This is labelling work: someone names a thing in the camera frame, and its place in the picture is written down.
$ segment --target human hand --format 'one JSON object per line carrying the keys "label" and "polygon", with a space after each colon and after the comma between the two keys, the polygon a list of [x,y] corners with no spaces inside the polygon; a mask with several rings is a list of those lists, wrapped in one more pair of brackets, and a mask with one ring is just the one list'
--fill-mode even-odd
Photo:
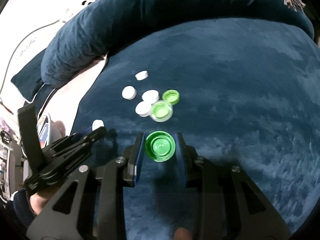
{"label": "human hand", "polygon": [[30,197],[30,206],[36,215],[39,215],[48,201],[54,196],[54,194],[63,185],[64,181],[59,182],[55,186],[47,187]]}
{"label": "human hand", "polygon": [[178,228],[173,238],[174,240],[192,240],[192,233],[185,228]]}

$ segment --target power cord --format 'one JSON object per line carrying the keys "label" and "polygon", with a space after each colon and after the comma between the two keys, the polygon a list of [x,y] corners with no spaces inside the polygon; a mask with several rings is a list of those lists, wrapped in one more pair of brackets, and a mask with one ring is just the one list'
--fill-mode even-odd
{"label": "power cord", "polygon": [[17,45],[17,47],[14,49],[14,51],[13,51],[11,57],[10,57],[9,63],[8,63],[8,65],[7,65],[7,69],[5,70],[3,82],[2,82],[2,85],[1,85],[1,88],[0,88],[0,95],[1,95],[2,89],[3,89],[3,87],[4,87],[4,82],[5,82],[5,78],[6,78],[6,76],[7,76],[7,73],[8,73],[8,69],[9,69],[9,66],[10,66],[10,62],[11,62],[11,60],[12,60],[12,58],[13,58],[16,50],[19,48],[20,44],[23,43],[23,41],[24,41],[26,38],[28,38],[32,33],[36,32],[36,31],[38,31],[38,30],[40,30],[40,29],[43,29],[43,28],[45,28],[45,27],[48,27],[48,26],[50,26],[50,25],[56,24],[56,23],[58,23],[59,21],[60,21],[60,20],[55,21],[55,22],[53,22],[53,23],[50,23],[50,24],[48,24],[48,25],[42,26],[42,27],[40,27],[40,28],[37,28],[36,30],[32,31],[32,32],[29,33],[27,36],[25,36],[25,37],[22,39],[22,41],[20,41],[20,43],[19,43],[19,44]]}

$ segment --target blue cushion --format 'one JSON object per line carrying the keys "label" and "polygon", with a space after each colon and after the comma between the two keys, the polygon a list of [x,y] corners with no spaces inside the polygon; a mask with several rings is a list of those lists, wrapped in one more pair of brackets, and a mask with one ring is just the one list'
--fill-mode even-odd
{"label": "blue cushion", "polygon": [[295,25],[311,38],[311,22],[284,0],[98,0],[66,23],[47,47],[41,77],[60,88],[97,56],[182,22],[250,17]]}

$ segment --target bed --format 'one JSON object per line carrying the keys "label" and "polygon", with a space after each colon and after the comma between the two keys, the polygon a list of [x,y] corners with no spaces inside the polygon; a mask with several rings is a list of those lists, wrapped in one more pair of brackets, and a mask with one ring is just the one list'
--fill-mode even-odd
{"label": "bed", "polygon": [[[48,87],[35,97],[37,113],[50,91],[108,53],[70,130],[100,119],[114,131],[95,143],[86,164],[104,165],[141,131],[182,132],[199,155],[239,165],[295,232],[320,197],[320,51],[310,21],[284,0],[179,1],[97,0],[86,7],[38,54],[41,60],[24,67]],[[137,81],[142,70],[149,77]],[[15,85],[32,95],[30,82]],[[138,92],[134,100],[121,97],[127,85]],[[149,89],[180,92],[167,122],[134,112]],[[139,184],[124,189],[129,239],[167,239],[180,226],[192,230],[196,192],[178,177],[174,158],[145,158]]]}

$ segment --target black metal bracket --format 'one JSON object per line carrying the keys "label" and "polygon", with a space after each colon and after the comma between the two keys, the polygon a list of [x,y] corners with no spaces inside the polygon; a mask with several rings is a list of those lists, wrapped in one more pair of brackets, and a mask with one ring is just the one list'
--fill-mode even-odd
{"label": "black metal bracket", "polygon": [[[176,156],[186,187],[199,190],[196,240],[280,240],[290,231],[270,201],[239,167],[214,165],[175,135]],[[225,213],[227,234],[222,236]]]}
{"label": "black metal bracket", "polygon": [[[105,166],[75,170],[31,223],[31,240],[126,240],[123,187],[139,181],[144,155],[144,133],[134,145]],[[92,222],[97,188],[101,185],[97,237],[92,236]]]}
{"label": "black metal bracket", "polygon": [[20,108],[18,119],[24,152],[32,171],[32,176],[24,182],[28,195],[65,180],[91,155],[92,144],[107,132],[104,127],[95,131],[90,127],[41,149],[36,132],[34,105]]}
{"label": "black metal bracket", "polygon": [[[69,176],[29,226],[27,236],[31,240],[126,240],[123,187],[135,187],[139,180],[145,135],[139,133],[135,144],[128,146],[122,156],[91,170],[79,165],[90,155],[90,145],[105,134],[103,127],[62,138],[42,152],[38,139],[37,143],[33,141],[36,136],[26,135],[26,130],[30,130],[30,123],[27,128],[22,119],[26,112],[19,114],[25,152],[28,158],[31,156],[33,172],[37,171],[26,180],[27,191],[35,193]],[[197,187],[199,191],[194,240],[289,239],[288,226],[244,171],[239,167],[222,168],[198,156],[181,133],[174,139],[182,181],[186,187]],[[32,156],[33,147],[38,156]],[[98,228],[94,237],[93,215],[99,185]],[[222,235],[224,219],[227,232]]]}

